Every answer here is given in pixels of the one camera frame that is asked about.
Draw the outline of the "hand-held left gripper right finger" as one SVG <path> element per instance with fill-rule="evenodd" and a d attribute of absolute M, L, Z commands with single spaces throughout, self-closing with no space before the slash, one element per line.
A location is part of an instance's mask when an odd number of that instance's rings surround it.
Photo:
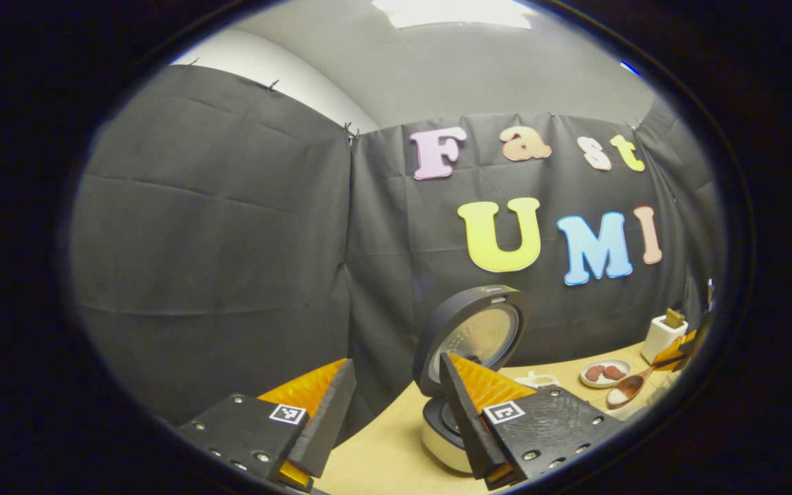
<path fill-rule="evenodd" d="M 450 352 L 439 375 L 472 476 L 490 491 L 559 470 L 625 425 L 561 386 L 534 389 Z"/>

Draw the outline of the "large ceiling light panel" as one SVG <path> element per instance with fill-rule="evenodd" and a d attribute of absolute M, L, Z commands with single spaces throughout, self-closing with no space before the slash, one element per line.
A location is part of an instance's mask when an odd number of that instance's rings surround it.
<path fill-rule="evenodd" d="M 488 24 L 528 30 L 536 14 L 516 0 L 372 0 L 398 29 L 439 24 Z"/>

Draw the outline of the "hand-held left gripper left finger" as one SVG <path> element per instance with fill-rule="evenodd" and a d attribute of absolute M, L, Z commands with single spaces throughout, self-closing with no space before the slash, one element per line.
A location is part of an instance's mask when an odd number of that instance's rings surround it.
<path fill-rule="evenodd" d="M 258 397 L 232 393 L 178 431 L 234 470 L 310 492 L 336 445 L 355 386 L 354 362 L 342 358 Z"/>

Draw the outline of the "white round plate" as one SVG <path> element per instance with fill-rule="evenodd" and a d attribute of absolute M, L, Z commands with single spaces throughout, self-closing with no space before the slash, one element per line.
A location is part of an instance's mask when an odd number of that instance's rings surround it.
<path fill-rule="evenodd" d="M 586 386 L 590 386 L 591 388 L 610 388 L 610 386 L 613 386 L 619 381 L 619 380 L 609 380 L 601 375 L 597 383 L 588 382 L 588 380 L 584 378 L 584 373 L 588 367 L 594 366 L 594 364 L 603 364 L 603 366 L 610 366 L 610 364 L 612 364 L 613 366 L 618 366 L 619 369 L 625 372 L 626 376 L 628 376 L 628 374 L 632 370 L 631 364 L 629 364 L 625 360 L 620 360 L 619 358 L 604 358 L 603 360 L 598 360 L 595 362 L 591 362 L 590 364 L 586 364 L 586 366 L 579 373 L 579 379 L 582 384 Z"/>

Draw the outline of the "brown wooden spoon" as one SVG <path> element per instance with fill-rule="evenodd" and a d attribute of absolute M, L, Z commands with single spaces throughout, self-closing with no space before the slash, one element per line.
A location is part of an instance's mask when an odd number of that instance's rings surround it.
<path fill-rule="evenodd" d="M 606 396 L 607 410 L 617 410 L 629 404 L 644 388 L 650 374 L 658 369 L 666 369 L 672 364 L 678 364 L 686 359 L 685 356 L 670 358 L 656 364 L 651 364 L 646 370 L 632 374 L 614 385 Z"/>

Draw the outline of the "black backdrop cloth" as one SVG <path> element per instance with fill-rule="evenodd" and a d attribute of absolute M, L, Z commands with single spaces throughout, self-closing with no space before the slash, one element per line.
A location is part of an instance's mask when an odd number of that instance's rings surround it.
<path fill-rule="evenodd" d="M 638 129 L 488 113 L 349 144 L 335 123 L 216 69 L 170 66 L 102 126 L 69 233 L 78 312 L 136 401 L 182 425 L 352 358 L 352 435 L 412 382 L 434 308 L 528 295 L 509 366 L 692 326 L 728 251 L 710 158 L 656 102 Z"/>

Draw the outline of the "grey rice cooker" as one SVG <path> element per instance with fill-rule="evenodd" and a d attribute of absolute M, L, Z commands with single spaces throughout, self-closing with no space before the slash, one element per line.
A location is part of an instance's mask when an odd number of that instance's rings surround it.
<path fill-rule="evenodd" d="M 424 447 L 440 463 L 468 474 L 464 435 L 449 407 L 439 377 L 438 357 L 450 352 L 494 372 L 512 356 L 530 316 L 530 298 L 505 285 L 478 286 L 447 298 L 421 330 L 414 379 L 424 397 Z"/>

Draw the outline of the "white divided bean dish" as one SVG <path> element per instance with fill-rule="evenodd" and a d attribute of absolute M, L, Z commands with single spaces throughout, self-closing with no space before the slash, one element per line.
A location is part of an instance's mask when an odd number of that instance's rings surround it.
<path fill-rule="evenodd" d="M 524 376 L 516 377 L 515 382 L 528 386 L 529 388 L 541 389 L 546 386 L 560 386 L 560 380 L 552 374 L 538 374 L 528 371 Z"/>

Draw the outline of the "white toaster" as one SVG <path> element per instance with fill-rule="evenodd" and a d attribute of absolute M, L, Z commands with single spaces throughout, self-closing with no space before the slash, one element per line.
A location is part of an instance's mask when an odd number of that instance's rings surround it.
<path fill-rule="evenodd" d="M 641 357 L 647 360 L 649 364 L 652 364 L 654 358 L 661 351 L 672 344 L 679 336 L 684 336 L 686 330 L 688 330 L 687 322 L 679 329 L 671 329 L 664 325 L 663 320 L 664 315 L 651 320 L 646 340 L 641 349 Z"/>

